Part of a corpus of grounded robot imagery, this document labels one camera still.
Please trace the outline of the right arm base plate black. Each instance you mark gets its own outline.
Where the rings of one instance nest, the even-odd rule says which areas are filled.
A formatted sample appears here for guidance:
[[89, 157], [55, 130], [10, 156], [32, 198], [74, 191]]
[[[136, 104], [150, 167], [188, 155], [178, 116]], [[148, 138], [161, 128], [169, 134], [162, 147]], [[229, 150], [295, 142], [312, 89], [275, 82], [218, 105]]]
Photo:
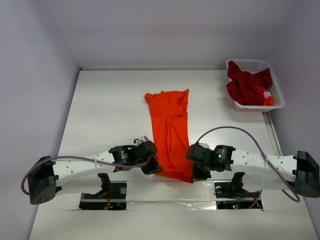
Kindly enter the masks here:
[[218, 210], [263, 209], [259, 191], [249, 192], [242, 188], [232, 189], [229, 181], [215, 182], [214, 194]]

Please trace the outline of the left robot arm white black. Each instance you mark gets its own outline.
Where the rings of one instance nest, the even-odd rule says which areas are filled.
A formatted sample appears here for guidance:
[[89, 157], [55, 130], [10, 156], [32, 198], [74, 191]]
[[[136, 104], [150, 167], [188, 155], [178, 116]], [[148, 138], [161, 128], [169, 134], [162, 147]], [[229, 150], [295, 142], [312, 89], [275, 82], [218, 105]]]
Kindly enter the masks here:
[[146, 136], [131, 145], [120, 145], [92, 156], [44, 156], [24, 176], [21, 189], [31, 205], [53, 200], [56, 195], [89, 194], [110, 199], [115, 189], [110, 174], [141, 169], [144, 175], [163, 172], [156, 145]]

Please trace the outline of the orange t shirt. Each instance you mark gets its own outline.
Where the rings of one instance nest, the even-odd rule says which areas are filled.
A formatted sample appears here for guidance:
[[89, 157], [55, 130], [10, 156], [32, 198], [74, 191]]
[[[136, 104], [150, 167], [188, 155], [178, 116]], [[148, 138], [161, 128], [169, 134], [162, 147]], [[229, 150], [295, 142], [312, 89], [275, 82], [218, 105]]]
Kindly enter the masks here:
[[153, 142], [158, 163], [163, 169], [158, 176], [193, 182], [193, 162], [186, 158], [190, 147], [188, 135], [189, 90], [147, 93], [144, 96], [151, 116]]

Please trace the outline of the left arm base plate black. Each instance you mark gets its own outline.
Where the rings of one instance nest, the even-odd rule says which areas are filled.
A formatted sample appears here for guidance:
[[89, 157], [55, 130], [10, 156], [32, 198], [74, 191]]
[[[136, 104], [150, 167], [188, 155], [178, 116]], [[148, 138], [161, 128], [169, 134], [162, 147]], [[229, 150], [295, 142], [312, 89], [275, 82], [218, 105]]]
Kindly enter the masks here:
[[127, 209], [127, 182], [113, 181], [111, 182], [112, 190], [104, 198], [98, 196], [82, 193], [79, 208], [88, 211], [125, 211]]

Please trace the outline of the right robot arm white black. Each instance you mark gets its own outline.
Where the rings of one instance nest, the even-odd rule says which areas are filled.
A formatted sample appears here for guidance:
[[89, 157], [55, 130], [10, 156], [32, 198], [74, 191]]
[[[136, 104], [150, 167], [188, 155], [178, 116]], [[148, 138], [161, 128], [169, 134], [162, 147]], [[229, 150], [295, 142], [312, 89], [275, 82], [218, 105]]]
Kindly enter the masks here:
[[303, 197], [320, 196], [320, 166], [306, 151], [298, 151], [296, 155], [263, 157], [233, 146], [217, 145], [210, 149], [195, 143], [189, 147], [186, 158], [206, 174], [232, 172], [230, 190], [235, 196], [290, 188]]

